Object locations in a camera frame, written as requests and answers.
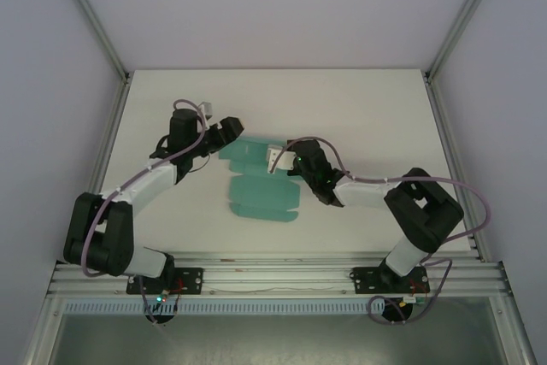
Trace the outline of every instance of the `black mounting plate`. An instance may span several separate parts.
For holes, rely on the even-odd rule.
[[[350,278],[356,288],[356,294],[423,294],[424,288],[430,291],[427,271],[423,267],[416,267],[406,277],[396,284],[387,286],[379,280],[378,267],[355,267]]]
[[[182,295],[200,295],[203,284],[203,268],[175,268],[175,284],[182,280]],[[160,295],[163,291],[163,283],[156,278],[144,277],[144,292],[146,295]],[[128,295],[140,295],[138,279],[130,278],[127,281],[126,293]]]

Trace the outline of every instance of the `white table surface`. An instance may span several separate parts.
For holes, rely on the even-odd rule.
[[[326,138],[355,175],[421,167],[450,176],[419,70],[150,70],[134,74],[104,188],[143,167],[168,133],[177,98],[211,102],[212,121],[239,117],[246,136]],[[138,215],[136,242],[172,252],[306,256],[389,251],[403,236],[387,208],[327,207],[303,182],[293,222],[238,217],[228,208],[234,175],[214,155]],[[460,224],[455,233],[462,230]],[[442,250],[469,249],[462,238]]]

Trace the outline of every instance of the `white wall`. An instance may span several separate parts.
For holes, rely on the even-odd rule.
[[[117,84],[73,0],[0,0],[2,363],[26,351]]]
[[[90,0],[129,70],[423,68],[464,0]]]
[[[547,363],[547,0],[484,0],[440,75],[465,172],[492,202],[503,259],[539,363]]]

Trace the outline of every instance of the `glass panel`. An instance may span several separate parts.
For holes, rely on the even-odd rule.
[[[66,315],[52,363],[504,364],[487,298],[441,298],[423,320],[381,326],[365,315]]]

